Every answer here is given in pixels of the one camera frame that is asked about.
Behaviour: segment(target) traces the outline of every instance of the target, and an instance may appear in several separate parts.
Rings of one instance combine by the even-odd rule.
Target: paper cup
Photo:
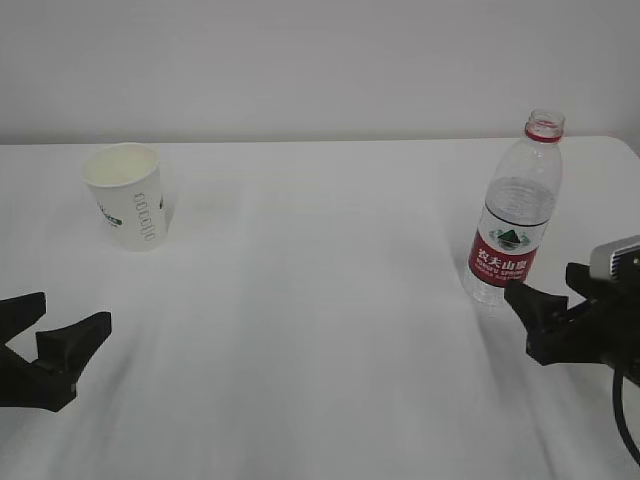
[[[151,250],[164,240],[167,223],[156,153],[139,143],[103,148],[82,168],[109,225],[127,250]]]

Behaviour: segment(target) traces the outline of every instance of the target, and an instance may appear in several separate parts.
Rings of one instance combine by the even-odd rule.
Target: clear plastic bottle
[[[534,110],[496,169],[463,277],[479,302],[502,304],[507,282],[529,273],[562,183],[563,131],[562,114]]]

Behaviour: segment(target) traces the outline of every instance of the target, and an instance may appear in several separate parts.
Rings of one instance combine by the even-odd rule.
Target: white table
[[[0,147],[0,298],[48,298],[11,345],[32,359],[35,330],[114,322],[67,408],[0,409],[0,478],[638,478],[611,371],[540,367],[517,317],[460,285],[512,142],[157,145],[174,212],[146,254],[81,182],[98,146]],[[638,158],[607,137],[562,150],[530,275],[558,293],[568,261],[640,232]],[[640,432],[640,391],[626,403]]]

